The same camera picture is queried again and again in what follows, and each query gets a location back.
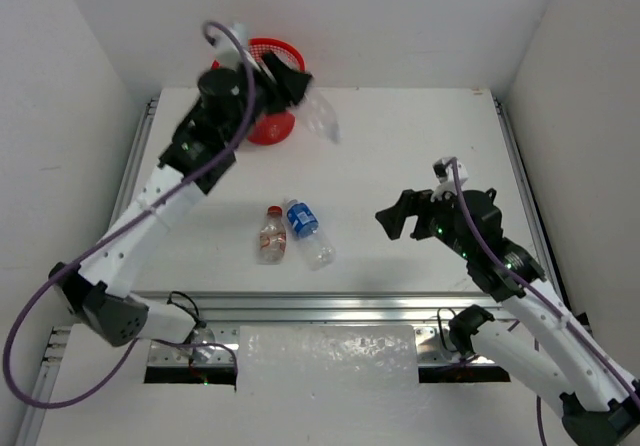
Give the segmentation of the clear bottle blue-white cap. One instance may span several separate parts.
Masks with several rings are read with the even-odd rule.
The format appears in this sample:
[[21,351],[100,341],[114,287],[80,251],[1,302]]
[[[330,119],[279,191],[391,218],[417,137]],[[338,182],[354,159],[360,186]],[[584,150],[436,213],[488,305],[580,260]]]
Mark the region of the clear bottle blue-white cap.
[[319,89],[312,87],[305,93],[302,103],[294,110],[294,116],[319,138],[333,144],[340,142],[337,113]]

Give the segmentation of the blue-label bottle white cap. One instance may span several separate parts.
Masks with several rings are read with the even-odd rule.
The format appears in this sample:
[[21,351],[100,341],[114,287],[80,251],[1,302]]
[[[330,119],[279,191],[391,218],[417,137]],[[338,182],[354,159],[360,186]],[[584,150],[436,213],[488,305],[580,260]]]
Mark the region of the blue-label bottle white cap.
[[297,199],[287,201],[285,215],[303,259],[312,271],[320,270],[335,260],[334,246],[306,203]]

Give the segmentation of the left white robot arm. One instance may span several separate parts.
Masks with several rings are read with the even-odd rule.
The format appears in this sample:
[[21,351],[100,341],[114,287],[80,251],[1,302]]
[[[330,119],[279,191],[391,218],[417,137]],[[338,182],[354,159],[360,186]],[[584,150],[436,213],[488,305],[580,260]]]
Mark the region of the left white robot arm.
[[184,343],[200,321],[185,309],[145,300],[134,282],[163,238],[235,162],[262,116],[299,105],[313,77],[274,53],[245,68],[218,67],[198,80],[199,97],[177,125],[141,192],[102,237],[95,253],[49,273],[69,311],[114,347],[138,338]]

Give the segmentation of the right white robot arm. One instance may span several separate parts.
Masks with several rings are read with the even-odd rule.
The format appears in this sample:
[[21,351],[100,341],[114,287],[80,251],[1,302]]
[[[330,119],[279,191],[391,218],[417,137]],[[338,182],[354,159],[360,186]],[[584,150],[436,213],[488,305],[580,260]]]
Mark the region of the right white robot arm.
[[533,391],[560,418],[577,445],[619,445],[639,426],[639,381],[586,332],[556,295],[544,270],[502,230],[496,191],[466,190],[438,199],[432,190],[405,190],[375,218],[387,236],[435,238],[466,262],[472,281],[538,341],[520,341],[487,309],[473,304],[449,322],[449,341],[463,357],[484,356]]

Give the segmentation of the red mesh plastic bin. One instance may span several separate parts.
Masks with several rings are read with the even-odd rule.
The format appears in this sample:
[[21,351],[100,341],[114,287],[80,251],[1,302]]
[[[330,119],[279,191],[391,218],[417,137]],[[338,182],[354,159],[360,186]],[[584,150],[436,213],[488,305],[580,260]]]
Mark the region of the red mesh plastic bin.
[[[214,35],[209,36],[207,41],[214,49],[216,45]],[[203,108],[225,129],[227,138],[231,138],[236,133],[249,105],[244,68],[248,68],[249,63],[252,63],[263,68],[271,76],[261,60],[261,56],[269,51],[274,52],[289,67],[306,71],[297,57],[292,59],[287,57],[285,43],[270,38],[257,38],[249,39],[247,50],[243,49],[245,56],[240,56],[241,63],[235,70],[218,67],[213,61],[211,70],[202,74],[198,81]],[[296,106],[285,104],[285,111],[279,114],[254,114],[252,110],[246,139],[261,146],[282,142],[294,128],[295,119],[292,112],[294,107]]]

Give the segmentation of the red-capped labelled plastic bottle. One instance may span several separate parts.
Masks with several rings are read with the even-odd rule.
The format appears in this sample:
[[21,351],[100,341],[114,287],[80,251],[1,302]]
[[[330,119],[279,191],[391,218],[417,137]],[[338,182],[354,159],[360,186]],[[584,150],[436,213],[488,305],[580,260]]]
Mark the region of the red-capped labelled plastic bottle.
[[283,222],[283,210],[280,206],[270,206],[259,233],[259,261],[268,265],[280,263],[285,255],[286,244],[287,235]]

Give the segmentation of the aluminium frame rail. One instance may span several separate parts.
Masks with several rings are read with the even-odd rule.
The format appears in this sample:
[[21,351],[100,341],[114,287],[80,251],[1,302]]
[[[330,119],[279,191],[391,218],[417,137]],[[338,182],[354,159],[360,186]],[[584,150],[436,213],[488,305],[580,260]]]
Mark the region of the aluminium frame rail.
[[471,305],[495,318],[514,316],[480,293],[255,293],[164,291],[142,292],[142,297],[168,300],[197,311],[208,322],[300,324],[424,324],[448,319]]

